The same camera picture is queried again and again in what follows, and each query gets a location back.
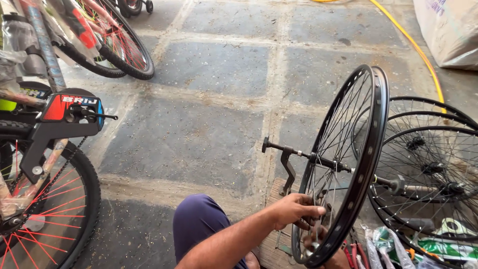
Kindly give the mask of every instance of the bicycle wheel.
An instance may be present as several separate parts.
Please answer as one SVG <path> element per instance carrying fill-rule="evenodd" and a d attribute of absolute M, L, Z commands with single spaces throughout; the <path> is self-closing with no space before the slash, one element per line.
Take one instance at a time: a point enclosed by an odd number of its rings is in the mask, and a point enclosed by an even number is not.
<path fill-rule="evenodd" d="M 326 206 L 332 203 L 328 233 L 322 243 L 310 251 L 301 246 L 304 231 L 296 225 L 293 225 L 292 229 L 293 257 L 308 268 L 318 268 L 332 257 L 342 245 L 358 216 L 383 141 L 388 112 L 388 92 L 387 78 L 379 67 L 367 65 L 358 67 L 340 89 L 319 130 L 312 153 L 330 160 L 335 164 L 335 168 L 323 168 L 320 159 L 318 161 L 309 159 L 299 192 L 313 196 L 317 205 Z M 366 150 L 356 161 L 350 152 L 351 128 L 360 113 L 368 107 L 372 108 L 369 109 L 369 118 L 372 120 L 369 122 L 364 143 Z M 348 186 L 347 182 L 337 178 L 339 167 L 340 170 L 348 169 L 351 172 L 351 175 L 345 174 L 342 177 L 349 178 Z M 325 224 L 325 218 L 320 218 L 319 223 Z"/>
<path fill-rule="evenodd" d="M 31 126 L 24 124 L 0 121 L 0 141 L 10 145 L 13 152 L 10 158 L 15 169 L 9 181 L 12 194 L 22 194 L 30 185 L 28 180 L 19 180 L 16 175 L 21 173 L 16 171 L 16 163 L 29 146 L 26 138 L 30 129 Z M 45 149 L 46 156 L 52 147 L 50 144 Z M 100 188 L 88 158 L 68 142 L 51 175 L 27 211 L 20 215 L 21 223 L 13 226 L 1 222 L 0 269 L 18 269 L 19 265 L 21 268 L 69 269 L 93 235 L 99 215 Z"/>
<path fill-rule="evenodd" d="M 403 113 L 412 113 L 412 112 L 417 112 L 417 111 L 427 111 L 427 112 L 443 112 L 442 109 L 446 110 L 447 114 L 454 115 L 456 117 L 462 118 L 465 121 L 468 121 L 469 124 L 474 124 L 475 126 L 478 126 L 478 123 L 476 123 L 473 119 L 471 119 L 468 115 L 464 114 L 460 110 L 447 105 L 445 103 L 441 103 L 432 99 L 428 98 L 423 98 L 423 97 L 415 97 L 415 96 L 396 96 L 396 97 L 391 97 L 390 98 L 390 105 L 389 105 L 390 111 L 389 111 L 389 117 L 394 117 L 398 114 L 403 114 Z M 357 121 L 354 123 L 354 141 L 357 143 L 360 143 L 360 139 L 357 139 L 361 134 L 364 133 L 362 130 L 362 126 L 364 126 L 367 122 L 367 117 L 364 115 L 366 112 L 363 111 L 360 117 L 357 118 Z M 438 125 L 447 125 L 448 122 L 444 121 L 443 123 L 440 123 Z M 358 157 L 358 148 L 359 145 L 356 145 L 356 143 L 352 144 L 353 152 L 355 157 Z"/>
<path fill-rule="evenodd" d="M 110 1 L 96 0 L 117 25 L 100 17 L 81 0 L 77 2 L 86 11 L 86 19 L 102 30 L 102 33 L 96 32 L 102 43 L 99 53 L 126 74 L 142 80 L 151 79 L 154 75 L 154 66 L 148 51 Z"/>
<path fill-rule="evenodd" d="M 364 126 L 366 123 L 366 117 L 363 115 L 354 123 L 352 149 L 355 157 L 359 156 L 359 149 L 363 141 L 363 135 L 365 134 Z M 424 126 L 451 126 L 478 130 L 478 124 L 464 117 L 459 117 L 456 114 L 443 114 L 434 111 L 409 111 L 395 114 L 388 118 L 384 139 L 408 129 Z"/>
<path fill-rule="evenodd" d="M 399 175 L 399 192 L 374 183 L 369 199 L 384 224 L 416 251 L 422 247 L 459 268 L 478 251 L 478 133 L 430 126 L 391 136 L 384 142 L 378 177 Z M 430 242 L 438 248 L 430 248 Z M 444 265 L 443 260 L 426 254 Z"/>
<path fill-rule="evenodd" d="M 91 64 L 68 40 L 63 37 L 61 38 L 65 44 L 61 45 L 54 42 L 54 45 L 82 67 L 106 78 L 122 78 L 126 75 L 121 69 L 116 68 L 109 61 L 102 59 L 101 57 L 95 58 L 95 64 Z"/>
<path fill-rule="evenodd" d="M 141 0 L 118 0 L 118 5 L 121 14 L 128 13 L 129 16 L 138 16 L 141 13 L 141 8 L 143 8 Z"/>

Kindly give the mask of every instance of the wheel truing stand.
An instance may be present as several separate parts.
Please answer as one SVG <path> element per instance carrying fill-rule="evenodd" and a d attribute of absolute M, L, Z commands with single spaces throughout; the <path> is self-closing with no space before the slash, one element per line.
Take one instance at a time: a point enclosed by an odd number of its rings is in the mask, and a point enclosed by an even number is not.
<path fill-rule="evenodd" d="M 314 152 L 311 152 L 310 154 L 306 154 L 302 152 L 301 150 L 295 150 L 291 146 L 280 146 L 280 145 L 271 143 L 269 141 L 269 137 L 267 136 L 264 138 L 264 143 L 262 143 L 262 153 L 266 153 L 266 149 L 268 147 L 277 148 L 282 151 L 281 163 L 288 174 L 287 181 L 284 187 L 282 188 L 282 191 L 279 192 L 279 194 L 283 196 L 291 193 L 291 187 L 295 181 L 295 170 L 292 167 L 291 163 L 289 162 L 289 157 L 291 156 L 291 154 L 296 154 L 299 157 L 306 157 L 307 159 L 310 160 L 310 162 L 321 164 L 322 166 L 333 169 L 336 172 L 347 171 L 347 173 L 351 173 L 353 171 L 351 168 L 347 167 L 347 165 L 343 165 L 342 163 L 319 157 Z"/>

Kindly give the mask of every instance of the wooden board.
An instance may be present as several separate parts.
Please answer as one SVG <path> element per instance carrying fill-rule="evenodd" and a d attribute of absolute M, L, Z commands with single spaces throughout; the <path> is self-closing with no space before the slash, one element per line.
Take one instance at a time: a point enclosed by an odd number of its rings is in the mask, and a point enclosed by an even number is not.
<path fill-rule="evenodd" d="M 282 189 L 283 185 L 285 184 L 286 180 L 281 178 L 276 178 L 274 180 L 274 184 L 272 185 L 271 192 L 267 197 L 266 207 L 273 204 L 274 202 L 281 199 L 283 196 L 279 194 L 279 190 Z M 292 185 L 292 192 L 298 192 L 299 185 L 293 184 Z M 288 225 L 283 232 L 287 235 L 282 233 L 280 238 L 280 244 L 286 245 L 288 247 L 291 246 L 291 238 L 288 236 L 291 234 L 292 225 Z M 270 233 L 266 239 L 261 244 L 261 266 L 264 266 L 267 269 L 305 269 L 304 265 L 295 264 L 291 265 L 289 261 L 293 261 L 293 257 L 289 257 L 285 252 L 281 251 L 280 249 L 276 248 L 276 241 L 277 235 L 279 232 L 273 231 Z"/>

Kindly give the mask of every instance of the hand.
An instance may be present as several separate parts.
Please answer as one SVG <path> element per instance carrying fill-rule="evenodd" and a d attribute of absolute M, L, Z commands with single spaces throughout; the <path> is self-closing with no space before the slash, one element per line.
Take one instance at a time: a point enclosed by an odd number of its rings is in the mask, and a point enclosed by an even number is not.
<path fill-rule="evenodd" d="M 313 251 L 312 241 L 315 241 L 315 234 L 319 231 L 318 239 L 319 243 L 322 242 L 324 237 L 327 235 L 328 230 L 320 225 L 320 228 L 314 227 L 313 231 L 310 235 L 304 236 L 304 247 L 310 248 L 309 250 Z M 337 252 L 330 258 L 325 264 L 323 264 L 320 269 L 350 269 L 350 265 L 348 264 L 347 256 L 342 249 L 338 249 Z"/>
<path fill-rule="evenodd" d="M 325 208 L 313 204 L 312 197 L 301 193 L 291 193 L 266 207 L 265 210 L 272 216 L 275 230 L 282 230 L 288 224 L 294 223 L 299 228 L 308 231 L 309 225 L 314 225 L 312 218 L 326 213 Z"/>

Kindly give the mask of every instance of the bicycle chain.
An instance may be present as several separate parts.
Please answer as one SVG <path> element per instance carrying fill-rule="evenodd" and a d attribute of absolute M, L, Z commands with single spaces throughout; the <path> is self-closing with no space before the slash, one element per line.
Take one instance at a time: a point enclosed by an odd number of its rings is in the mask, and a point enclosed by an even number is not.
<path fill-rule="evenodd" d="M 73 158 L 73 156 L 75 156 L 76 152 L 78 151 L 78 149 L 83 145 L 83 143 L 85 142 L 85 140 L 87 139 L 88 136 L 85 136 L 83 137 L 83 139 L 81 140 L 81 142 L 78 144 L 78 146 L 76 146 L 76 148 L 74 149 L 73 153 L 71 154 L 70 158 L 68 158 L 65 162 L 65 164 L 63 164 L 63 166 L 60 168 L 60 170 L 58 171 L 58 173 L 56 174 L 56 176 L 53 178 L 52 181 L 50 181 L 48 183 L 48 185 L 44 188 L 42 194 L 40 194 L 40 197 L 36 198 L 36 202 L 34 202 L 30 208 L 27 210 L 26 212 L 26 217 L 23 219 L 23 223 L 21 225 L 18 226 L 17 229 L 15 229 L 14 231 L 10 232 L 10 234 L 13 234 L 15 233 L 16 231 L 18 231 L 21 227 L 23 227 L 23 225 L 25 224 L 25 222 L 30 218 L 31 215 L 33 215 L 33 212 L 35 212 L 35 209 L 37 207 L 37 205 L 43 200 L 45 199 L 45 197 L 47 196 L 48 194 L 48 191 L 50 190 L 50 188 L 55 184 L 55 182 L 57 181 L 57 179 L 60 177 L 61 173 L 63 172 L 63 170 L 66 168 L 66 166 L 70 163 L 71 159 Z M 22 176 L 23 172 L 20 171 L 20 173 L 18 174 L 15 182 L 18 182 Z"/>

